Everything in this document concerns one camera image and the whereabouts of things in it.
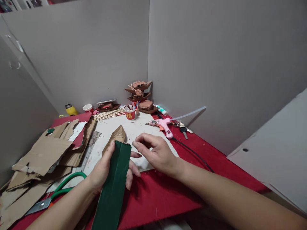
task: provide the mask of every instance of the white tube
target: white tube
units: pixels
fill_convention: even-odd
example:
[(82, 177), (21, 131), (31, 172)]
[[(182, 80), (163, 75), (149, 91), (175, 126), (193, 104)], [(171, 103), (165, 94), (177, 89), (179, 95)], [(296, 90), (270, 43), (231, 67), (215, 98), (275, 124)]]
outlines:
[(173, 118), (173, 119), (171, 119), (171, 120), (178, 120), (178, 119), (180, 119), (180, 118), (183, 118), (183, 117), (192, 115), (193, 113), (196, 113), (196, 112), (199, 112), (199, 111), (201, 111), (201, 110), (204, 110), (205, 108), (206, 108), (205, 106), (204, 106), (204, 107), (201, 107), (201, 108), (199, 108), (199, 109), (197, 109), (197, 110), (195, 110), (195, 111), (193, 111), (193, 112), (190, 112), (190, 113), (188, 113), (188, 114), (186, 114), (186, 115), (183, 115), (183, 116), (180, 116), (180, 117), (177, 117), (177, 118)]

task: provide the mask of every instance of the power cord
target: power cord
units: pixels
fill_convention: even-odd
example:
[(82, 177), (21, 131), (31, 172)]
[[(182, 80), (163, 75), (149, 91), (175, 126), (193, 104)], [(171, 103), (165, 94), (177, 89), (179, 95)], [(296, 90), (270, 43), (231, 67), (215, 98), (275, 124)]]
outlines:
[(182, 143), (181, 141), (178, 141), (176, 138), (172, 137), (172, 139), (174, 139), (175, 141), (177, 141), (178, 143), (182, 144), (184, 147), (186, 147), (187, 149), (189, 149), (190, 151), (192, 151), (196, 156), (199, 157), (199, 159), (201, 159), (203, 161), (203, 163), (205, 163), (205, 165), (210, 169), (211, 172), (214, 173), (214, 171), (212, 170), (212, 168), (207, 164), (207, 162), (201, 158), (200, 155), (198, 155), (195, 151), (193, 151), (192, 149), (190, 149), (189, 147), (187, 147), (184, 143)]

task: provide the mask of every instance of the scissors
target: scissors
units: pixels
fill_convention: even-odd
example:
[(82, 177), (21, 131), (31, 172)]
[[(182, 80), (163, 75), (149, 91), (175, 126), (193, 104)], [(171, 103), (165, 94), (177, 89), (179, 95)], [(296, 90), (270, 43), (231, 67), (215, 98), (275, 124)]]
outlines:
[(38, 212), (40, 210), (46, 209), (46, 208), (50, 208), (51, 206), (54, 205), (54, 203), (52, 202), (52, 200), (54, 200), (55, 198), (57, 198), (58, 196), (62, 195), (62, 194), (66, 194), (68, 193), (70, 190), (73, 189), (73, 187), (71, 188), (65, 188), (62, 189), (69, 181), (71, 181), (73, 178), (77, 177), (77, 176), (82, 176), (84, 179), (86, 178), (86, 175), (83, 172), (75, 172), (73, 174), (71, 174), (69, 177), (67, 177), (58, 187), (57, 189), (54, 191), (54, 193), (51, 195), (51, 197), (44, 199), (40, 202), (37, 202), (36, 204), (34, 204), (32, 206), (32, 208), (25, 214), (29, 215), (35, 212)]

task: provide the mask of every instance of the glue bottle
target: glue bottle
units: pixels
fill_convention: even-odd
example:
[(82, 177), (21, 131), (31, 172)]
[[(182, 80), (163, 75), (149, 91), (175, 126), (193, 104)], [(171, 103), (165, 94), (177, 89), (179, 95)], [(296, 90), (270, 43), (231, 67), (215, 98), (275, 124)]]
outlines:
[(166, 112), (164, 108), (162, 108), (162, 107), (160, 107), (158, 105), (155, 105), (155, 107), (159, 108), (158, 111), (160, 113), (162, 113), (164, 116), (168, 115), (168, 112)]

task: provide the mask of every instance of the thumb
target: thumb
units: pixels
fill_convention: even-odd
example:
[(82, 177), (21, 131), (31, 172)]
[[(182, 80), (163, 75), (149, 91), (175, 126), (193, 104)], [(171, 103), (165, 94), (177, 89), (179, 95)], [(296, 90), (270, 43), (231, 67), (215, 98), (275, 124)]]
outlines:
[(110, 161), (112, 154), (115, 150), (115, 142), (113, 141), (110, 146), (107, 148), (106, 152), (104, 153), (103, 157), (106, 161)]
[(140, 142), (132, 142), (132, 145), (141, 153), (145, 158), (150, 157), (152, 152)]

